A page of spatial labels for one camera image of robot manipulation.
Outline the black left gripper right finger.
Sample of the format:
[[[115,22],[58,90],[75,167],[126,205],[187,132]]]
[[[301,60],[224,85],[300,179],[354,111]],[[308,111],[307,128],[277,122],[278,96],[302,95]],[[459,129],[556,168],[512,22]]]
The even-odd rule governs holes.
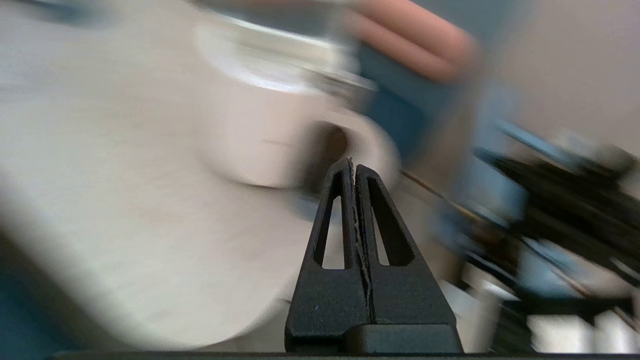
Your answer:
[[[382,178],[359,164],[354,189],[372,322],[454,326],[457,319]]]

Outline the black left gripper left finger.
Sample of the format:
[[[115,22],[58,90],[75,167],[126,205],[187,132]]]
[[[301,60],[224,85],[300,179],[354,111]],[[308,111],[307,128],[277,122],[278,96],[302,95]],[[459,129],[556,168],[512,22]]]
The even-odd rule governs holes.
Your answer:
[[[343,269],[326,269],[333,202],[340,199]],[[288,351],[342,351],[351,328],[370,321],[368,280],[355,205],[354,164],[334,163],[327,173],[317,213],[285,322]]]

